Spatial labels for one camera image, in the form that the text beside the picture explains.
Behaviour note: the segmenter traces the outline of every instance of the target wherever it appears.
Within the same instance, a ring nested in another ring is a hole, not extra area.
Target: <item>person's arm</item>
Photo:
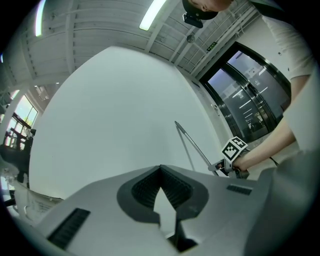
[[[298,76],[291,79],[291,104],[305,86],[309,75]],[[241,171],[259,164],[260,162],[272,157],[285,147],[289,146],[296,140],[286,120],[283,118],[268,138],[259,146],[247,153],[243,157],[239,157],[233,163],[234,167]]]
[[[262,18],[277,45],[286,54],[291,82],[291,104],[305,86],[314,67],[313,55],[302,36],[289,24],[272,18]],[[259,146],[233,163],[244,171],[281,151],[296,140],[285,118]]]

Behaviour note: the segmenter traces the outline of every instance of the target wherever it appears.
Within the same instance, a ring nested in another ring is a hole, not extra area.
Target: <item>door handle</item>
[[[218,106],[217,105],[213,106],[212,104],[211,104],[211,106],[214,108],[214,110],[215,110],[216,114],[218,115],[218,117],[220,117]]]

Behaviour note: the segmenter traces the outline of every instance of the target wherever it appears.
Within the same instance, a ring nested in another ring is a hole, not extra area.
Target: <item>black door frame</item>
[[[241,131],[236,124],[235,119],[231,115],[227,106],[220,98],[220,96],[216,93],[216,91],[212,88],[212,86],[208,83],[208,81],[218,72],[218,70],[222,69],[229,76],[235,79],[243,91],[246,92],[249,97],[252,99],[253,103],[257,107],[261,117],[263,118],[266,127],[269,131],[273,131],[277,126],[277,121],[270,110],[268,104],[265,102],[263,97],[261,97],[260,93],[255,89],[255,87],[249,82],[249,80],[243,76],[241,72],[239,72],[232,65],[228,64],[228,61],[238,52],[248,55],[254,61],[263,66],[269,74],[280,84],[284,92],[291,98],[291,89],[290,82],[287,78],[269,61],[267,61],[263,56],[253,51],[252,49],[246,47],[245,45],[234,42],[233,45],[212,65],[212,67],[200,78],[200,82],[203,84],[204,88],[211,95],[213,100],[217,103],[221,113],[223,114],[225,120],[227,121],[231,132],[234,136],[238,136],[239,138],[246,141],[246,139],[242,136]],[[253,97],[247,92],[247,89],[254,95]]]
[[[260,96],[260,93],[256,93],[254,86],[240,73],[235,67],[229,63],[225,63],[221,69],[226,72],[231,78],[233,78],[243,89],[243,92],[248,95],[255,105],[257,111],[260,113],[268,132],[271,132],[277,126],[275,117],[272,114],[269,106],[265,100]]]

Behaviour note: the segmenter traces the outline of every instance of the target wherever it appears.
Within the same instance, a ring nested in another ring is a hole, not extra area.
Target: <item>white curved wall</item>
[[[214,163],[221,145],[202,104],[167,62],[110,47],[76,70],[47,106],[31,151],[30,188],[67,198],[83,186],[160,164],[211,175],[176,129]]]

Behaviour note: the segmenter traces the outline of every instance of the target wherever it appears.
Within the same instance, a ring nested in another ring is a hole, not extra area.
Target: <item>person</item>
[[[182,0],[184,9],[200,20],[213,19],[217,15],[217,12],[226,10],[232,2],[233,0]],[[251,0],[250,2],[262,14],[262,19],[269,27],[276,43],[283,53],[286,54],[291,83],[290,106],[292,106],[298,94],[306,85],[310,75],[313,74],[313,72],[315,73],[315,60],[312,52],[301,34],[290,24],[288,17],[279,5],[272,0]],[[270,10],[274,10],[276,14],[274,17],[276,18],[273,17],[273,12]],[[292,131],[293,115],[292,113],[288,114],[291,118],[289,120],[286,118],[285,113],[283,114],[284,118],[279,122],[273,132],[252,151],[244,156],[238,157],[235,162],[233,162],[234,167],[241,171],[247,170],[272,157],[296,141]]]

